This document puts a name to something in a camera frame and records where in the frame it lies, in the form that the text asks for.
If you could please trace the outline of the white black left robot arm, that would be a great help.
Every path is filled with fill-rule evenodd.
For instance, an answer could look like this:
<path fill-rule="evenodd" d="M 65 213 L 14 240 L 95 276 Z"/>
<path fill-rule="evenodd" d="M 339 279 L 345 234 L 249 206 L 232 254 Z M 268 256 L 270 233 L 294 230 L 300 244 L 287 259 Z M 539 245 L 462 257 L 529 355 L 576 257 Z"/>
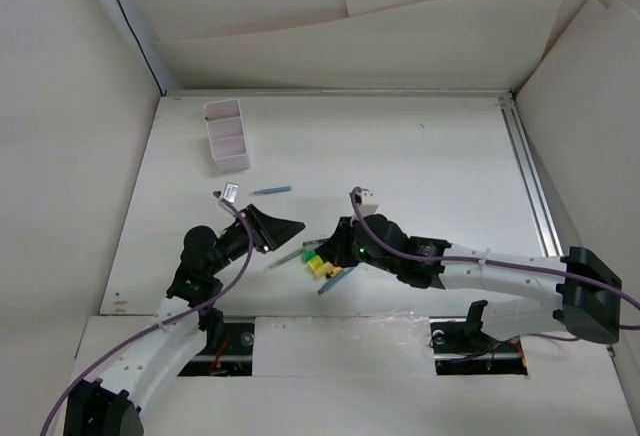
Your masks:
<path fill-rule="evenodd" d="M 94 379 L 81 377 L 67 395 L 66 435 L 141 435 L 143 412 L 200 352 L 225 343 L 224 316 L 215 303 L 228 291 L 217 277 L 232 262 L 284 246 L 305 225 L 269 216 L 248 205 L 220 234 L 190 229 L 180 262 L 156 314 L 144 330 L 107 354 L 112 364 Z"/>

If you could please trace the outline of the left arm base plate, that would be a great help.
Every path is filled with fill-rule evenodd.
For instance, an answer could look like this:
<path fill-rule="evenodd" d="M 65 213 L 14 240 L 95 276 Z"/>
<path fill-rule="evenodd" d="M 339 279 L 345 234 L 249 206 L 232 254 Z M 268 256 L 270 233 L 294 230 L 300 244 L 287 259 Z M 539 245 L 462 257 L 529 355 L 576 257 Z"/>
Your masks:
<path fill-rule="evenodd" d="M 225 319 L 223 335 L 194 356 L 179 377 L 251 376 L 254 343 L 254 318 Z"/>

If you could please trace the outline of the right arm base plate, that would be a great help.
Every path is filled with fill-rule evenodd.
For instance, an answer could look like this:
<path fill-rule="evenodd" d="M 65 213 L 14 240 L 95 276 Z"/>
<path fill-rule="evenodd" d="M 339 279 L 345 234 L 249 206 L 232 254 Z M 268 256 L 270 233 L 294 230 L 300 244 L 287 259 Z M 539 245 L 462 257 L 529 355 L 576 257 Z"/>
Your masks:
<path fill-rule="evenodd" d="M 464 318 L 431 318 L 429 347 L 438 376 L 527 376 L 519 336 L 496 340 Z"/>

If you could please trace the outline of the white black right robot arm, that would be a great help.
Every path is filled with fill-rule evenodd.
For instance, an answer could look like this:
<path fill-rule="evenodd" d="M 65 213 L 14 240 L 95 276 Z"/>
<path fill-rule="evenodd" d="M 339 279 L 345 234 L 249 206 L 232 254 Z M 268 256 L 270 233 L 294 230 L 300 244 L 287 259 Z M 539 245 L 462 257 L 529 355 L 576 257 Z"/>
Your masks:
<path fill-rule="evenodd" d="M 566 331 L 591 343 L 618 342 L 621 279 L 592 251 L 573 247 L 565 256 L 492 255 L 443 239 L 408 236 L 374 214 L 340 218 L 316 251 L 325 263 L 367 264 L 418 289 L 474 289 L 506 295 L 503 302 L 471 304 L 462 337 L 473 349 L 516 336 Z"/>

